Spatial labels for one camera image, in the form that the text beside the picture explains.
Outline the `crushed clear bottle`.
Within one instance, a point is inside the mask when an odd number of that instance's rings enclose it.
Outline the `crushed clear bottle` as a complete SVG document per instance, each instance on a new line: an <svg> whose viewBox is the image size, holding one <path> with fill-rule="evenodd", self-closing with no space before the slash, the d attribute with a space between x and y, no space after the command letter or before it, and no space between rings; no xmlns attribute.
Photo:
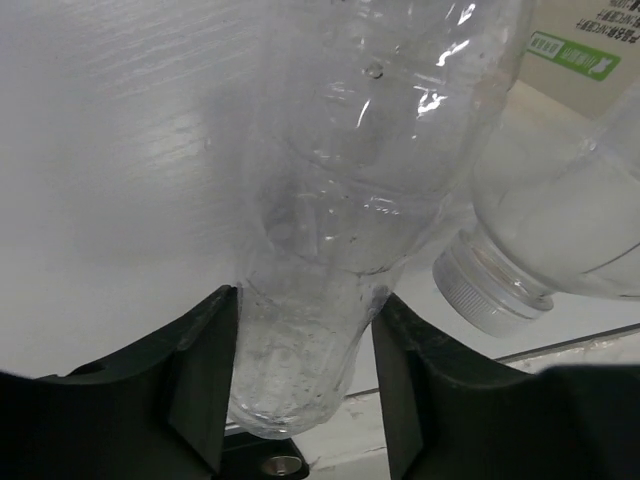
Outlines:
<svg viewBox="0 0 640 480"><path fill-rule="evenodd" d="M517 80L531 1L262 1L231 419L330 419Z"/></svg>

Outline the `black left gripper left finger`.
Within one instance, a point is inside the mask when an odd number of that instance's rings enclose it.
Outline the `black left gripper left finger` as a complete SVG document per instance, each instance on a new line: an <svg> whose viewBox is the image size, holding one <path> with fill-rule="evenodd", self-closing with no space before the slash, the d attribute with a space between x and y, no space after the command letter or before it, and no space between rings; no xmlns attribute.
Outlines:
<svg viewBox="0 0 640 480"><path fill-rule="evenodd" d="M5 479L213 479L237 332L224 286L65 376L1 376Z"/></svg>

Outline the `large ribbed clear bottle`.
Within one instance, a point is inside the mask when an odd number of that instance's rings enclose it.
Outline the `large ribbed clear bottle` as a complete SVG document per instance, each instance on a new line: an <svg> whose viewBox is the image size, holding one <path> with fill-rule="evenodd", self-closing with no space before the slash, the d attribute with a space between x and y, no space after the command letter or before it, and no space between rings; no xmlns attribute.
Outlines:
<svg viewBox="0 0 640 480"><path fill-rule="evenodd" d="M519 83L471 177L474 226L433 267L500 337L556 294L639 297L639 5L542 1Z"/></svg>

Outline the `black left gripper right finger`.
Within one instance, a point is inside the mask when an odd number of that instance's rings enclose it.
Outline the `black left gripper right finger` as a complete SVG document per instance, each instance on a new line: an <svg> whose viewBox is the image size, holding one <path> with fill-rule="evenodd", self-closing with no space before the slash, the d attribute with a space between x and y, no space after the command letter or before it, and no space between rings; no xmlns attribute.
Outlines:
<svg viewBox="0 0 640 480"><path fill-rule="evenodd" d="M635 479L639 369L529 374L470 349L390 297L372 325L394 479Z"/></svg>

